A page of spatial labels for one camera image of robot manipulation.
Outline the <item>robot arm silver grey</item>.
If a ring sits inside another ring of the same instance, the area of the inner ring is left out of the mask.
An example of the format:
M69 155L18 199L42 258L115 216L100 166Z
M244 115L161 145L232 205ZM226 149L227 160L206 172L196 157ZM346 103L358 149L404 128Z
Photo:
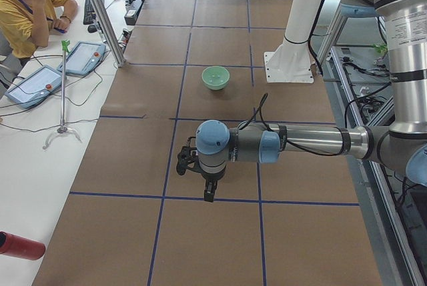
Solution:
M246 121L236 128L203 122L191 156L205 179L204 199L214 200L228 161L274 163L282 151L352 155L426 184L426 0L342 0L371 6L384 18L393 90L394 122L353 129Z

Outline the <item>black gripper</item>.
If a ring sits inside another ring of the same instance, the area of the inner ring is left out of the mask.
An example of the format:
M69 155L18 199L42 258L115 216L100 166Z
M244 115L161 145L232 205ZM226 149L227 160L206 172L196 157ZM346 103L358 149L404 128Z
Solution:
M214 202L218 182L225 175L225 168L202 169L201 176L206 180L203 198L204 201Z

